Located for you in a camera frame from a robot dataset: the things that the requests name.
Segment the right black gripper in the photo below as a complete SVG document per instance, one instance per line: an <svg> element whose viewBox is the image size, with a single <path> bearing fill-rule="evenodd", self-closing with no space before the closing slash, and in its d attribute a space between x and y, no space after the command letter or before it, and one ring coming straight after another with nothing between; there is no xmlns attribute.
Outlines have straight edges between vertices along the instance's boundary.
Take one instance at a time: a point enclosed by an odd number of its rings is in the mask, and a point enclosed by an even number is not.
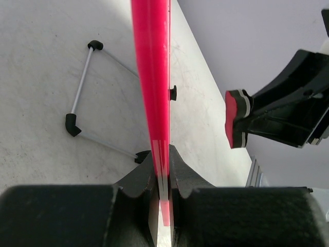
<svg viewBox="0 0 329 247"><path fill-rule="evenodd" d="M328 36L328 9L321 15ZM282 72L253 95L252 110L241 127L296 148L328 138L328 55L298 50Z"/></svg>

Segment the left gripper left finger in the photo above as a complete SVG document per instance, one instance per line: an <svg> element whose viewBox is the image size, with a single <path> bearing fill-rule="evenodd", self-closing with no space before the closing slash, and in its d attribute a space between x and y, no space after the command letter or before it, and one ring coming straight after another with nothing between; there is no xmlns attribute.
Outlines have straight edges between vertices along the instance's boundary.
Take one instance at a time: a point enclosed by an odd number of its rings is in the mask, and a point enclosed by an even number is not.
<svg viewBox="0 0 329 247"><path fill-rule="evenodd" d="M159 195L150 151L115 184L17 185L1 195L1 246L155 246Z"/></svg>

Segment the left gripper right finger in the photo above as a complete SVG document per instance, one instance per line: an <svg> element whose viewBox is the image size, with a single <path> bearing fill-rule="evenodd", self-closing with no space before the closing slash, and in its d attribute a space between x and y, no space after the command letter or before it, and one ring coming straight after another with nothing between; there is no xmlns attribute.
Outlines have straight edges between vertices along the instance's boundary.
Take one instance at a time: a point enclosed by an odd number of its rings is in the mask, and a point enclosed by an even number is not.
<svg viewBox="0 0 329 247"><path fill-rule="evenodd" d="M172 246L328 246L307 187L215 187L170 146Z"/></svg>

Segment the black whiteboard eraser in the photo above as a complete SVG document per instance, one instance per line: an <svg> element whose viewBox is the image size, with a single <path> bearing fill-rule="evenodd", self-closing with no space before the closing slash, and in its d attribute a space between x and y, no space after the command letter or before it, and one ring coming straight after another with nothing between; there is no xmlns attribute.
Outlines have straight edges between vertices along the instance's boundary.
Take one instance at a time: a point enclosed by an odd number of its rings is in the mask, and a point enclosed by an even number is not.
<svg viewBox="0 0 329 247"><path fill-rule="evenodd" d="M230 148L245 148L248 134L242 127L236 127L235 125L249 116L253 107L253 98L242 89L226 91L225 107L225 133Z"/></svg>

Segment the pink-framed whiteboard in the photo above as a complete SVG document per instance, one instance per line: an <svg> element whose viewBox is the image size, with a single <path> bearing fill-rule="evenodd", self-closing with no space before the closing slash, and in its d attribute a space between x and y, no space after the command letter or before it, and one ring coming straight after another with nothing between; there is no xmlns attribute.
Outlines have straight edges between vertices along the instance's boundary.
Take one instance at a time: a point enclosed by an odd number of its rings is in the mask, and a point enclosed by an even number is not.
<svg viewBox="0 0 329 247"><path fill-rule="evenodd" d="M132 21L164 226L170 226L170 1L133 0Z"/></svg>

